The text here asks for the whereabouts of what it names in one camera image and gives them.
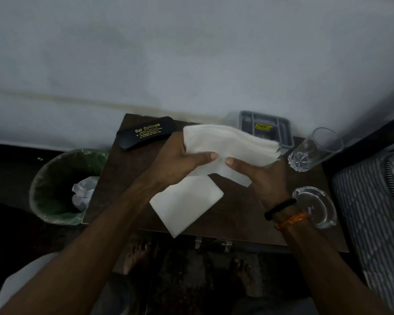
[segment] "wooden table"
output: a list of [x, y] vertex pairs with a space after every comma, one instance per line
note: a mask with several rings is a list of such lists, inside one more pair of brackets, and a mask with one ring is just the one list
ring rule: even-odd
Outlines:
[[[151, 121], [153, 117], [126, 114], [120, 130]], [[189, 123], [176, 121], [182, 131]], [[295, 145], [302, 138], [295, 137]], [[115, 200], [153, 161], [165, 141], [152, 142], [131, 151], [122, 151], [115, 139], [108, 161], [105, 164], [98, 185], [82, 223], [89, 224], [110, 203]], [[191, 224], [183, 234], [230, 241], [247, 241], [265, 244], [286, 245], [282, 235], [274, 228], [272, 221], [266, 221], [263, 209], [252, 189], [221, 177], [210, 178], [225, 193], [224, 196], [200, 218]], [[314, 186], [329, 194], [329, 188], [322, 167], [317, 166], [306, 173], [297, 173], [287, 166], [289, 192], [303, 186]], [[143, 230], [168, 232], [156, 212], [148, 204], [137, 219], [136, 227]], [[321, 231], [337, 250], [348, 252], [340, 223]]]

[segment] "foot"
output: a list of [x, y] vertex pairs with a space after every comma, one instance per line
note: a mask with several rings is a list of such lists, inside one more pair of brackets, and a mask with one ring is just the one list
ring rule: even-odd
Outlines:
[[127, 254], [124, 260], [124, 275], [139, 271], [142, 272], [149, 266], [151, 243], [137, 243]]
[[236, 298], [256, 296], [251, 266], [243, 259], [234, 258], [229, 267], [231, 286], [235, 287]]

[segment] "white wall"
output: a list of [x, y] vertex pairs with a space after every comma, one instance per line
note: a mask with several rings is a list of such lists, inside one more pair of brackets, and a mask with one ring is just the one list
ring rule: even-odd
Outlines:
[[0, 143], [108, 148], [125, 112], [350, 136], [393, 93], [394, 0], [0, 0]]

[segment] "orange thread bracelet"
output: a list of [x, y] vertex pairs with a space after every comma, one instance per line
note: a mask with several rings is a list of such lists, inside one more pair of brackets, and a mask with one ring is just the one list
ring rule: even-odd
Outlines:
[[289, 225], [294, 224], [295, 222], [301, 221], [303, 219], [306, 219], [307, 217], [308, 217], [308, 213], [301, 212], [301, 213], [298, 213], [297, 215], [293, 215], [292, 217], [287, 219], [285, 222], [276, 223], [276, 225], [274, 227], [276, 229], [278, 229], [279, 231], [283, 231]]

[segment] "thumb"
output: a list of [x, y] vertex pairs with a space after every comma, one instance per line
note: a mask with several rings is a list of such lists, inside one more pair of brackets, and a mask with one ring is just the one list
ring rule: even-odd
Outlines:
[[198, 167], [206, 163], [211, 163], [218, 156], [215, 152], [200, 152], [198, 154], [188, 154], [186, 157], [192, 159], [194, 166]]
[[236, 172], [239, 172], [243, 175], [246, 175], [248, 178], [253, 180], [255, 173], [258, 169], [258, 167], [253, 166], [252, 164], [248, 164], [245, 161], [232, 158], [232, 157], [227, 157], [225, 160], [226, 165], [235, 170]]

